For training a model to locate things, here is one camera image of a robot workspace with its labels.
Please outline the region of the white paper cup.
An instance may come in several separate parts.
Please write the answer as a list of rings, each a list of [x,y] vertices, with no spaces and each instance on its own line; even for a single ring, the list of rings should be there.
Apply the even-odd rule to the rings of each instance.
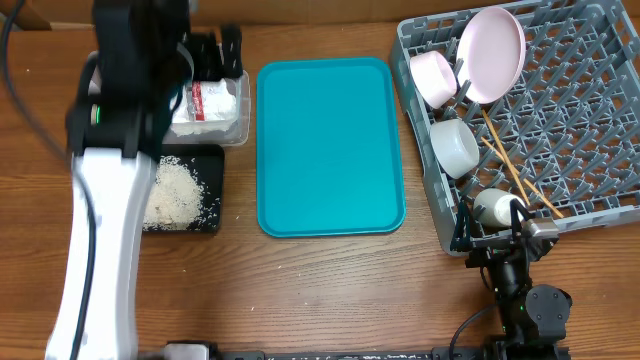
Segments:
[[[510,203],[514,199],[525,205],[519,196],[500,189],[488,188],[481,191],[473,203],[473,212],[476,220],[487,227],[510,227]]]

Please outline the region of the red snack wrapper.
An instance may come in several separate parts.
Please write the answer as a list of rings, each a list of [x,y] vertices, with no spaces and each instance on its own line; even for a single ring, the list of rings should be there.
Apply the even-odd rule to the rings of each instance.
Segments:
[[[193,82],[191,87],[192,105],[194,109],[194,118],[196,121],[204,121],[205,115],[203,111],[202,88],[200,82]]]

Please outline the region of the wooden chopstick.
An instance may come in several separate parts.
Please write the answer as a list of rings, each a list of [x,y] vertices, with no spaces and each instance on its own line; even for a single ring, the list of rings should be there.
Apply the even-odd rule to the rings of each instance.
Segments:
[[[486,145],[490,150],[492,150],[496,157],[502,161],[503,163],[506,164],[506,160],[504,159],[504,157],[502,156],[501,152],[494,147],[486,138],[481,137],[481,141],[484,143],[484,145]],[[529,181],[527,178],[522,177],[520,175],[519,170],[517,170],[513,165],[511,166],[514,168],[515,173],[518,175],[518,177],[520,178],[521,182],[523,182],[534,194],[536,194],[540,200],[559,218],[564,218],[564,215],[552,204],[551,201],[549,201],[547,199],[547,197],[534,185],[534,183],[532,183],[531,181]]]
[[[527,206],[529,206],[530,205],[529,198],[528,198],[528,195],[527,195],[527,193],[526,193],[526,191],[525,191],[525,189],[524,189],[524,187],[522,185],[522,182],[521,182],[520,177],[519,177],[519,173],[518,173],[517,169],[515,168],[515,166],[512,164],[512,162],[510,161],[510,158],[509,158],[509,156],[508,156],[508,154],[507,154],[507,152],[506,152],[506,150],[505,150],[505,148],[504,148],[504,146],[502,144],[502,141],[501,141],[501,139],[500,139],[500,137],[498,135],[498,132],[496,131],[496,129],[495,129],[494,125],[493,125],[492,120],[490,119],[490,117],[488,116],[487,112],[484,109],[482,110],[482,115],[483,115],[483,118],[484,118],[484,120],[486,122],[486,125],[487,125],[490,133],[492,134],[492,136],[494,138],[495,144],[496,144],[500,154],[503,157],[503,162],[506,164],[506,166],[508,167],[509,171],[511,172],[512,177],[513,177],[518,189],[521,192],[521,195],[522,195],[522,198],[523,198],[525,204]]]

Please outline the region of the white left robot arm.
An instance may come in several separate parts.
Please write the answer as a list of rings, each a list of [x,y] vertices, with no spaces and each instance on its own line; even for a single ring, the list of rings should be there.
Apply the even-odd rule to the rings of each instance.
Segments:
[[[135,359],[144,215],[163,155],[195,114],[194,86],[238,79],[242,32],[195,33],[187,1],[97,1],[96,50],[66,116],[72,229],[49,359]]]

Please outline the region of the white napkin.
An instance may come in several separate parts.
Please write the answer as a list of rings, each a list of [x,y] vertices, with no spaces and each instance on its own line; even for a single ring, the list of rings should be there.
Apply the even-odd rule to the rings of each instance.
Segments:
[[[192,105],[192,83],[186,84],[171,103],[170,130],[176,136],[204,135],[228,130],[239,118],[239,105],[234,81],[201,81],[204,121],[196,121]]]

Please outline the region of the white round plate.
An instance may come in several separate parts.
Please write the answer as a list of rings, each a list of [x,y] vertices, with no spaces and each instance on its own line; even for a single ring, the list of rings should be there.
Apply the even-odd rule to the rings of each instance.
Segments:
[[[465,97],[479,104],[500,99],[517,82],[525,53],[523,28],[509,11],[498,6],[479,11],[466,25],[456,53],[462,60],[458,82],[470,82]]]

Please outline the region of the pile of rice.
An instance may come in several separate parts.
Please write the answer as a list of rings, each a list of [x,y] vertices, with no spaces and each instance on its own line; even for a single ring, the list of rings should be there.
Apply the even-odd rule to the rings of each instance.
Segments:
[[[143,220],[144,231],[206,231],[219,220],[219,199],[209,202],[209,187],[190,168],[195,159],[161,158]]]

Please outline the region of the pink bowl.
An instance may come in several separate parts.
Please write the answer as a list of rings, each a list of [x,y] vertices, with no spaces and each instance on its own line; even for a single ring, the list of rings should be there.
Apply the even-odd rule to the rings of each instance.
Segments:
[[[416,89],[431,108],[441,108],[456,94],[453,69],[440,52],[430,51],[412,57],[409,69]]]

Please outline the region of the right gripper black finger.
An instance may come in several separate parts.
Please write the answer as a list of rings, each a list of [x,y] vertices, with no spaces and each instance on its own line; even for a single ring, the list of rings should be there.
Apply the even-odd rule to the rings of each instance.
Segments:
[[[471,210],[467,202],[462,201],[458,205],[456,224],[454,227],[450,250],[455,252],[468,252],[471,246]]]
[[[511,236],[513,240],[520,240],[522,236],[530,237],[530,229],[527,222],[535,218],[526,207],[516,198],[509,202]]]

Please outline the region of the grey-green bowl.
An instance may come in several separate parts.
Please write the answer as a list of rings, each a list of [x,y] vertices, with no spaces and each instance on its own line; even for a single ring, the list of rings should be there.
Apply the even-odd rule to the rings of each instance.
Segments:
[[[434,123],[430,140],[438,163],[453,179],[467,174],[479,163],[479,146],[471,129],[461,119]]]

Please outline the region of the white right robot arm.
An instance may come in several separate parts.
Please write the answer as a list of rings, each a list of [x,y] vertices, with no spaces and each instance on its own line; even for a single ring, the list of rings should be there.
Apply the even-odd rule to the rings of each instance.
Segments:
[[[471,211],[462,205],[450,249],[465,252],[468,268],[478,268],[495,302],[465,320],[450,340],[448,359],[569,360],[570,351],[558,342],[566,337],[566,323],[573,305],[564,290],[535,285],[530,265],[550,252],[559,230],[550,218],[537,218],[517,200],[509,203],[511,235],[487,242],[471,240]],[[464,350],[456,343],[474,321],[497,310],[501,335],[489,336],[478,349]]]

